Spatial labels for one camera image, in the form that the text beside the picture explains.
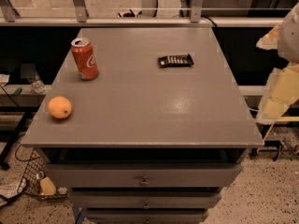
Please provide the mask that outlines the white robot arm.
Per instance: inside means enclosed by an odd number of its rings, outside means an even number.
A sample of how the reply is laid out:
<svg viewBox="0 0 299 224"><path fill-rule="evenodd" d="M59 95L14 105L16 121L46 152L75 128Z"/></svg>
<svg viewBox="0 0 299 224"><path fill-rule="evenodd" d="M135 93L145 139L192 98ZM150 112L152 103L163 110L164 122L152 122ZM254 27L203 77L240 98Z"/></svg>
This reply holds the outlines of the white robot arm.
<svg viewBox="0 0 299 224"><path fill-rule="evenodd" d="M272 124L299 100L299 4L282 23L260 38L256 47L276 49L278 56L288 62L284 68L274 68L270 73L266 83L268 91L258 106L256 121Z"/></svg>

